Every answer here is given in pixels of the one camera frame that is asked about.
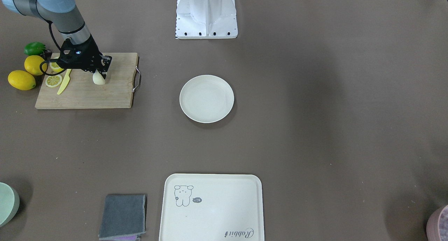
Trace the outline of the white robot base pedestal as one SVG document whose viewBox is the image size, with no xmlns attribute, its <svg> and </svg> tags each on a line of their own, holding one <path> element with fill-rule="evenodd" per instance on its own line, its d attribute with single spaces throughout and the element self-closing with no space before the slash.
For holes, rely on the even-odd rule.
<svg viewBox="0 0 448 241">
<path fill-rule="evenodd" d="M 177 39 L 237 38 L 235 0 L 176 0 Z"/>
</svg>

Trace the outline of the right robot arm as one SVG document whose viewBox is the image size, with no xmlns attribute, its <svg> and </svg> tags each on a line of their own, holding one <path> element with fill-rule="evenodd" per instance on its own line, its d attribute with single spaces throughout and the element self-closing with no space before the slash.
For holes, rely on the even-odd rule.
<svg viewBox="0 0 448 241">
<path fill-rule="evenodd" d="M 2 0 L 9 10 L 54 24 L 64 38 L 57 64 L 62 69 L 93 73 L 100 85 L 105 80 L 111 56 L 104 56 L 77 8 L 75 0 Z"/>
</svg>

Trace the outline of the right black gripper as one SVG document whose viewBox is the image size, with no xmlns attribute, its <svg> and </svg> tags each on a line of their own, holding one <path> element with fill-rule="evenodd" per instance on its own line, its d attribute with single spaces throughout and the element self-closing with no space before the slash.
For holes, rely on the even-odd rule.
<svg viewBox="0 0 448 241">
<path fill-rule="evenodd" d="M 99 79 L 105 80 L 112 62 L 112 56 L 105 56 L 100 51 L 92 35 L 81 44 L 74 44 L 65 39 L 56 63 L 62 69 L 80 69 L 84 73 L 99 72 Z"/>
</svg>

